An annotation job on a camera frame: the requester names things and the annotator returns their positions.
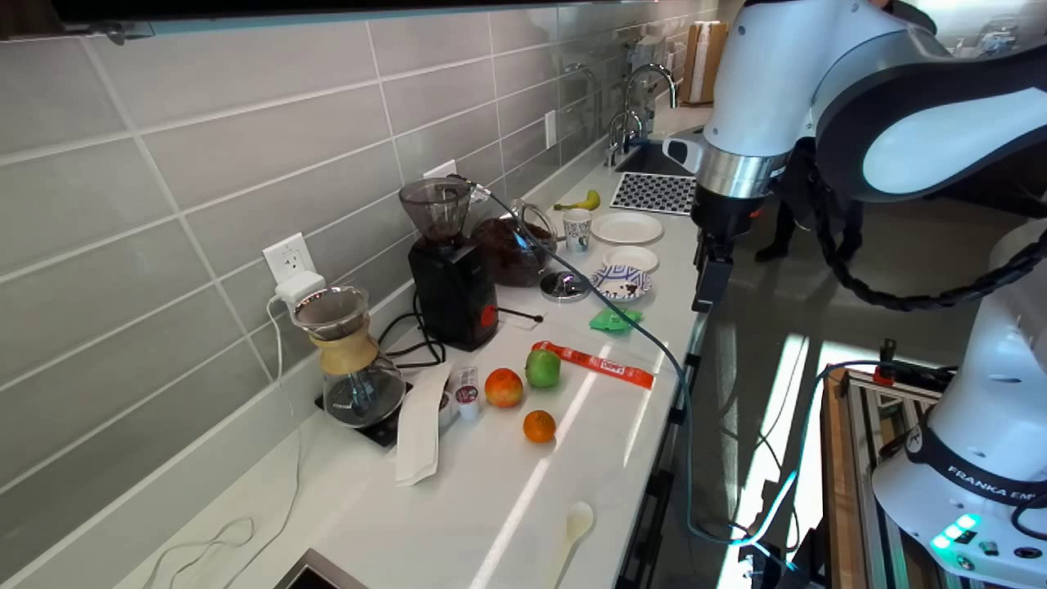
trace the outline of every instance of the spoon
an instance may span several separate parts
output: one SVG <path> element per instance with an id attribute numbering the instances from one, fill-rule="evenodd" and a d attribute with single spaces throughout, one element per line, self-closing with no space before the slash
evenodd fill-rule
<path id="1" fill-rule="evenodd" d="M 549 589 L 558 585 L 565 567 L 569 567 L 569 557 L 574 553 L 574 545 L 588 537 L 596 522 L 596 511 L 588 501 L 574 501 L 569 511 L 565 511 L 565 525 L 561 525 L 561 543 L 558 543 L 558 553 L 554 558 L 554 582 Z"/>

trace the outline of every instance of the electrical outlet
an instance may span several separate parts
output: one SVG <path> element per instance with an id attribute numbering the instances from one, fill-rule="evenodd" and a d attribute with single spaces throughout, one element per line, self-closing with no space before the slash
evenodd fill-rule
<path id="1" fill-rule="evenodd" d="M 546 151 L 554 151 L 557 148 L 557 111 L 546 111 Z"/>
<path id="2" fill-rule="evenodd" d="M 450 176 L 450 173 L 458 173 L 458 159 L 446 159 L 446 163 L 426 171 L 421 176 Z"/>
<path id="3" fill-rule="evenodd" d="M 263 249 L 263 254 L 267 260 L 273 285 L 294 281 L 303 272 L 316 274 L 313 254 L 308 252 L 301 231 Z"/>

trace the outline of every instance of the coffee maker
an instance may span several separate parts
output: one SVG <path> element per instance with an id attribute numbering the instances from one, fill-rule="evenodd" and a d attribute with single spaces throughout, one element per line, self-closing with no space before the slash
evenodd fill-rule
<path id="1" fill-rule="evenodd" d="M 392 443 L 404 383 L 371 338 L 365 292 L 329 285 L 294 309 L 294 324 L 316 346 L 325 374 L 316 405 L 365 437 Z"/>
<path id="2" fill-rule="evenodd" d="M 421 176 L 399 190 L 399 202 L 417 226 L 409 252 L 421 329 L 447 346 L 476 351 L 497 329 L 494 277 L 481 249 L 463 238 L 474 184 Z"/>

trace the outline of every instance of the red object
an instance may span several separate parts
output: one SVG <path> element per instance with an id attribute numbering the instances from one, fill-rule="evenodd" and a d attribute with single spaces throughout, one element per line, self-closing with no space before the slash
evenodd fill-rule
<path id="1" fill-rule="evenodd" d="M 649 374 L 649 368 L 609 362 L 603 356 L 593 356 L 593 353 L 581 353 L 581 351 L 573 351 L 573 346 L 558 346 L 554 340 L 537 340 L 529 351 L 549 351 L 561 362 L 574 362 L 574 365 L 586 365 L 586 368 L 612 377 L 612 379 L 625 379 L 625 383 L 640 386 L 640 388 L 653 386 L 653 374 Z"/>
<path id="2" fill-rule="evenodd" d="M 892 386 L 892 379 L 882 368 L 872 368 L 878 386 Z"/>

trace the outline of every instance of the cardboard box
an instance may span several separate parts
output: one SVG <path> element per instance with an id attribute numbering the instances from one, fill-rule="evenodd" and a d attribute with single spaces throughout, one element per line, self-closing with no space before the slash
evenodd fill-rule
<path id="1" fill-rule="evenodd" d="M 727 26 L 720 19 L 693 19 L 682 54 L 682 103 L 712 103 Z"/>

